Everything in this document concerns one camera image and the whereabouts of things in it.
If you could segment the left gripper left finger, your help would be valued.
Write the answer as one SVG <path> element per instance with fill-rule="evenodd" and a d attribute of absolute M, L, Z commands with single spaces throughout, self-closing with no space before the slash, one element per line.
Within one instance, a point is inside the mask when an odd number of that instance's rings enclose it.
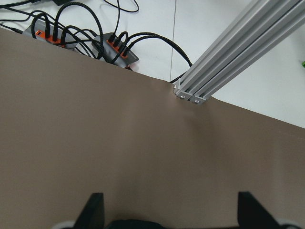
<path fill-rule="evenodd" d="M 103 193 L 92 193 L 75 222 L 76 229 L 104 228 Z"/>

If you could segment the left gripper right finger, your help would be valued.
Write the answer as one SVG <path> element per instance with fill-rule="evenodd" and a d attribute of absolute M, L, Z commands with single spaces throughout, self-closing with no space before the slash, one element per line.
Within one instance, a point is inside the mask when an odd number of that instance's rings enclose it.
<path fill-rule="evenodd" d="M 279 223 L 248 191 L 238 193 L 238 224 L 241 229 L 278 229 Z"/>

